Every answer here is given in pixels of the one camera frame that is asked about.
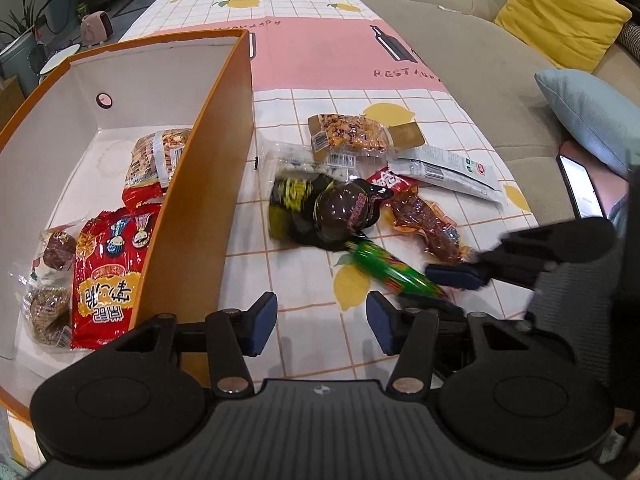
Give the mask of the person striped sleeve arm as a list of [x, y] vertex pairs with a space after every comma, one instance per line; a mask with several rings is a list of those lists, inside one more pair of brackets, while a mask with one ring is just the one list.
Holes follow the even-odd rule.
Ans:
[[614, 226], [616, 235], [619, 238], [624, 238], [627, 231], [627, 218], [628, 218], [628, 194], [621, 197], [611, 208], [608, 214], [608, 220], [611, 221]]

